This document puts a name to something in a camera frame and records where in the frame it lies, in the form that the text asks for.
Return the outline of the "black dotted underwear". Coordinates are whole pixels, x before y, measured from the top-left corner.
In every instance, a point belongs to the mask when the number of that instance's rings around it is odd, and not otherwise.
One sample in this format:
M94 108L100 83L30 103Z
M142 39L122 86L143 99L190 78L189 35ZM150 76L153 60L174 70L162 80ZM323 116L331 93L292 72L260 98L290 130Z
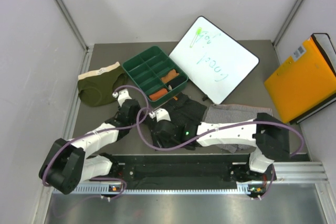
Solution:
M180 93L163 104L161 108L168 111L172 123L183 127L182 143L184 143L196 136L197 127L203 120L207 106ZM145 125L149 128L153 121L156 121L156 119L147 118Z

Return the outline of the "olive green underwear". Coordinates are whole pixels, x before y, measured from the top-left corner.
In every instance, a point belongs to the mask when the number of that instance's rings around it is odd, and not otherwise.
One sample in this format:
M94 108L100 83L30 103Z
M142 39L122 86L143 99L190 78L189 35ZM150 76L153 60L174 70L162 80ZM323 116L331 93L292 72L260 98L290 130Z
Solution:
M127 83L128 75L120 63L91 70L78 76L77 88L80 101L90 107L113 103L116 88Z

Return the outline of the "green compartment tray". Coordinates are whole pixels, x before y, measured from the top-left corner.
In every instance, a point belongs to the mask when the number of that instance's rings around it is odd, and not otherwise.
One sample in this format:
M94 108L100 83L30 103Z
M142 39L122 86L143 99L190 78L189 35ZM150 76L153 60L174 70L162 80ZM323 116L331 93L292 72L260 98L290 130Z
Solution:
M147 96L152 107L158 107L182 92L188 82L187 74L158 46L152 46L122 64L133 83ZM175 69L186 81L173 90L161 81L170 70ZM149 95L166 88L168 93L156 101Z

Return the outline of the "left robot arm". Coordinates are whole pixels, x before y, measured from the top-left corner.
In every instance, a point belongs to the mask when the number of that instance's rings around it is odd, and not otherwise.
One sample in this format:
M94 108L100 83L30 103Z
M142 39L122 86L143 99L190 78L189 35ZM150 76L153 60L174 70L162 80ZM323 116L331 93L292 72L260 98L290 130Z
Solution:
M136 99L126 99L115 116L98 128L71 140L55 140L38 174L43 184L67 195L85 180L99 176L116 179L119 168L110 155L91 155L129 134L139 110Z

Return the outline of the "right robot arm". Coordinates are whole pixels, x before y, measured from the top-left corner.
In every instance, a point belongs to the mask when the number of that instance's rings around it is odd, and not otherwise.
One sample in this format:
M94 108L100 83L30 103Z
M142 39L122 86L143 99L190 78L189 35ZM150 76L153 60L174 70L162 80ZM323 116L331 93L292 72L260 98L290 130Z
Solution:
M178 126L169 113L159 109L149 114L153 145L157 148L186 148L212 145L246 145L254 147L249 154L245 174L252 180L262 176L278 159L287 159L289 129L267 113L239 123L188 123Z

